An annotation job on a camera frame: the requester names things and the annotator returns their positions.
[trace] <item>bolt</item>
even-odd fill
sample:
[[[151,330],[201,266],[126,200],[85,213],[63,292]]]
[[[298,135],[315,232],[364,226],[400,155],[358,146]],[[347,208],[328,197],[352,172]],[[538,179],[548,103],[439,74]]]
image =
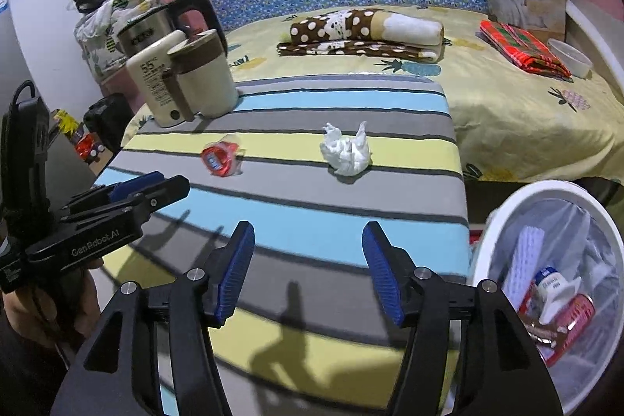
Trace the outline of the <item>bolt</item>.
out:
[[[414,275],[417,279],[421,281],[426,281],[431,278],[431,270],[424,266],[419,266],[416,270],[414,270]]]
[[[136,282],[132,282],[132,281],[124,282],[124,284],[121,287],[121,292],[123,294],[131,294],[135,292],[135,290],[137,289],[136,287],[137,287]]]
[[[204,270],[202,270],[201,268],[191,268],[191,270],[188,271],[188,273],[186,273],[186,276],[191,280],[191,281],[198,281],[199,279],[201,279],[204,275],[206,274],[206,272],[204,272]]]
[[[485,281],[481,282],[481,287],[486,293],[496,293],[498,289],[496,282],[491,281],[490,279],[486,279]]]

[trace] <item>crumpled paper in trash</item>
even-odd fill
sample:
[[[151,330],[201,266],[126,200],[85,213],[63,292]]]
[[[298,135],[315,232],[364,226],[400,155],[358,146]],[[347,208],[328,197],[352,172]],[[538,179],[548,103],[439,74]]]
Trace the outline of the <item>crumpled paper in trash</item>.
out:
[[[365,128],[366,122],[361,123],[355,138],[351,138],[343,136],[340,129],[329,123],[325,126],[325,136],[320,144],[321,154],[337,175],[352,177],[370,164],[371,150]]]

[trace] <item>white bag with green leaf print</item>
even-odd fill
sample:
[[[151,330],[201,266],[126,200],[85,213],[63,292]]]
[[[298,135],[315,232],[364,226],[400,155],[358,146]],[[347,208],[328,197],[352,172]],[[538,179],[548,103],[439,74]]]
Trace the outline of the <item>white bag with green leaf print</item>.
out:
[[[101,83],[126,62],[115,46],[118,32],[130,19],[161,4],[163,0],[106,0],[78,22],[74,38],[96,82]]]

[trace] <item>trash can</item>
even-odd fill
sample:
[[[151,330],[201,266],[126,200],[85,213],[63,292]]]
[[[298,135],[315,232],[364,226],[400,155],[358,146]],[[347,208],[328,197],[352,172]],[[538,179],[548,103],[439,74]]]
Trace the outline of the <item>trash can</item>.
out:
[[[607,211],[582,187],[542,181],[524,186],[488,218],[470,263],[468,284],[500,281],[524,226],[544,230],[538,265],[580,276],[596,313],[579,338],[549,367],[564,414],[572,414],[611,361],[624,326],[624,246]]]

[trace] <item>stack of clothes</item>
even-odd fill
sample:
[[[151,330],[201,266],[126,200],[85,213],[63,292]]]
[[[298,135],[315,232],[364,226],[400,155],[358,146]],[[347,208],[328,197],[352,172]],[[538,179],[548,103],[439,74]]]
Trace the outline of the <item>stack of clothes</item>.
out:
[[[436,62],[444,27],[438,21],[365,8],[299,18],[277,45],[280,55],[367,55]]]
[[[480,29],[498,51],[523,71],[572,81],[568,68],[530,32],[489,20],[482,21]]]

